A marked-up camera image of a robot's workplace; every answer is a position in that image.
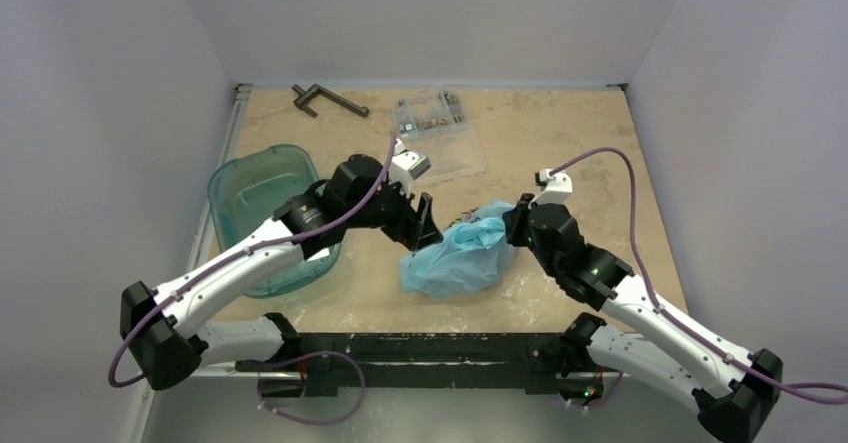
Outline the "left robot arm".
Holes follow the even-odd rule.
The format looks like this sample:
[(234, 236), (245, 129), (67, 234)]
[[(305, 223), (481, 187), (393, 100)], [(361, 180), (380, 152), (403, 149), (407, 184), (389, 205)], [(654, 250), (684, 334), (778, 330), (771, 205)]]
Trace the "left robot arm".
[(431, 196), (411, 190), (430, 167), (428, 157), (414, 150), (384, 163), (353, 155), (199, 268), (154, 288), (141, 281), (126, 287), (122, 343), (109, 384), (122, 388), (144, 380), (165, 390), (203, 366), (233, 360), (262, 362), (275, 372), (292, 368), (299, 337), (282, 315), (223, 324), (212, 317), (250, 288), (341, 243), (350, 229), (379, 229), (410, 251), (440, 242)]

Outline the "light blue plastic bag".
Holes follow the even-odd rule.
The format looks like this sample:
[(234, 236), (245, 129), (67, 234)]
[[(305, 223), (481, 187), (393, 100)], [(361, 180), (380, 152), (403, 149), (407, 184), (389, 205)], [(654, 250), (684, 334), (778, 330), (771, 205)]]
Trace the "light blue plastic bag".
[(400, 287), (430, 299), (477, 293), (502, 281), (516, 248), (507, 242), (502, 200), (463, 213), (443, 231), (443, 241), (399, 261)]

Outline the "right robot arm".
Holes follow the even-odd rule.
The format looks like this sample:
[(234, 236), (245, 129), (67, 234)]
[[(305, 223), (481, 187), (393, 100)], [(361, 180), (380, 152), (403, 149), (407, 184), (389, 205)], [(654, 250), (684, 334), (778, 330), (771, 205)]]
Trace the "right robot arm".
[(680, 401), (721, 442), (756, 438), (780, 392), (752, 373), (780, 380), (778, 356), (736, 345), (651, 297), (624, 260), (585, 240), (562, 204), (525, 194), (503, 221), (510, 245), (528, 249), (560, 289), (593, 310), (561, 336), (565, 373), (612, 367)]

